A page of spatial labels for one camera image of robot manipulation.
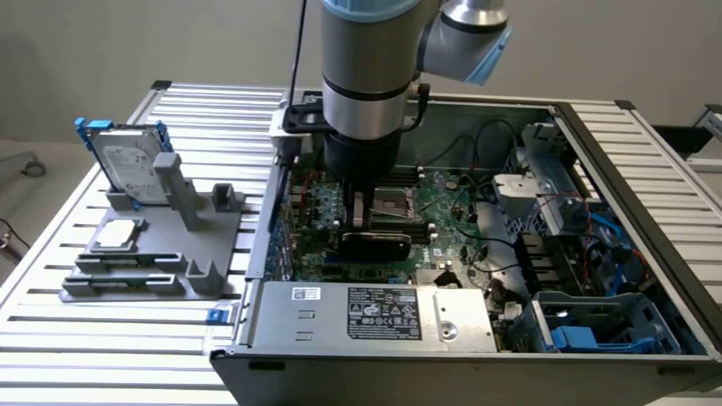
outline white label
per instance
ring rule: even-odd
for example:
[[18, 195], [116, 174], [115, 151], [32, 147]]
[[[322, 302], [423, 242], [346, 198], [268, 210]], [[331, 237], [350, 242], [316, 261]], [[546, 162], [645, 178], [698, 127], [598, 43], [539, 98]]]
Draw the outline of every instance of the white label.
[[320, 288], [294, 288], [292, 300], [320, 300]]
[[114, 182], [128, 196], [148, 205], [167, 204], [168, 199], [154, 170], [156, 153], [127, 146], [107, 146], [103, 153], [114, 172]]

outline power supply label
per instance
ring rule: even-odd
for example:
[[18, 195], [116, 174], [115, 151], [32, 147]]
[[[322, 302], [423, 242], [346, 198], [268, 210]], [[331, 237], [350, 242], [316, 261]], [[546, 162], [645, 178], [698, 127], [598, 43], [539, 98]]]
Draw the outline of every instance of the power supply label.
[[348, 288], [347, 334], [354, 340], [421, 340], [417, 289]]

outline green circuit board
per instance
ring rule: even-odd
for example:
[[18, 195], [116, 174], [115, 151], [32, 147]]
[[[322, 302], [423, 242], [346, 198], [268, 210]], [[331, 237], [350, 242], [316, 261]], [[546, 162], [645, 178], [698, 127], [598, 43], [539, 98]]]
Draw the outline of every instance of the green circuit board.
[[[414, 186], [377, 189], [375, 196], [381, 201], [378, 206], [375, 204], [373, 223], [411, 224], [423, 228], [431, 223], [434, 236], [429, 244], [413, 244], [406, 261], [360, 263], [342, 260], [335, 250], [339, 232], [334, 221], [343, 215], [340, 183], [330, 173], [302, 173], [291, 189], [295, 202], [294, 279], [304, 282], [417, 283], [419, 270], [437, 270], [447, 261], [461, 266], [463, 247], [471, 256], [481, 246], [477, 240], [457, 231], [458, 225], [467, 234], [481, 237], [477, 223], [469, 222], [470, 197], [463, 193], [461, 183], [459, 174], [435, 172]], [[389, 204], [394, 207], [387, 208], [385, 199], [405, 204]]]

